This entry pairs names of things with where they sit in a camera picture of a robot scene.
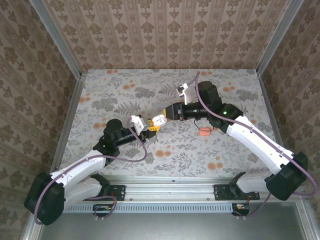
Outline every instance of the gray tabletop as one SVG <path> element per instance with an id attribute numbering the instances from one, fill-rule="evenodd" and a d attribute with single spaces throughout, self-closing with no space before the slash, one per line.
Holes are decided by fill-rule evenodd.
<path id="1" fill-rule="evenodd" d="M 197 69 L 90 70 L 76 110 L 61 167 L 83 157 L 103 135 L 110 119 L 125 125 L 131 115 L 152 118 L 182 99 L 175 87 L 189 82 Z M 213 82 L 224 103 L 234 104 L 267 136 L 274 139 L 256 71 L 253 69 L 203 69 L 199 81 Z M 196 93 L 192 101 L 197 101 Z M 208 127 L 206 120 L 197 122 Z M 199 136 L 193 120 L 169 121 L 145 143 L 144 162 L 115 160 L 99 171 L 104 175 L 234 177 L 261 172 L 266 166 L 243 144 L 215 129 Z M 140 159 L 137 142 L 120 147 L 120 157 Z"/>

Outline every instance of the orange object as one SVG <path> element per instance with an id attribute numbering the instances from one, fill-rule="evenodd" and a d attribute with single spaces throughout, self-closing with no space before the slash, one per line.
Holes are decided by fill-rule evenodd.
<path id="1" fill-rule="evenodd" d="M 199 135 L 200 136 L 210 136 L 211 135 L 211 129 L 209 127 L 201 127 L 199 129 Z"/>

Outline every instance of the damask wallpaper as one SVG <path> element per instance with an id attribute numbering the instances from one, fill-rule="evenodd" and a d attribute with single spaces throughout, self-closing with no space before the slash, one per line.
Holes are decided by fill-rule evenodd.
<path id="1" fill-rule="evenodd" d="M 285 146 L 307 154 L 319 185 L 320 0 L 304 1 L 262 78 Z"/>
<path id="2" fill-rule="evenodd" d="M 254 69 L 289 0 L 44 0 L 83 71 Z"/>
<path id="3" fill-rule="evenodd" d="M 48 172 L 75 79 L 27 0 L 0 1 L 0 239 L 16 240 L 23 202 Z"/>

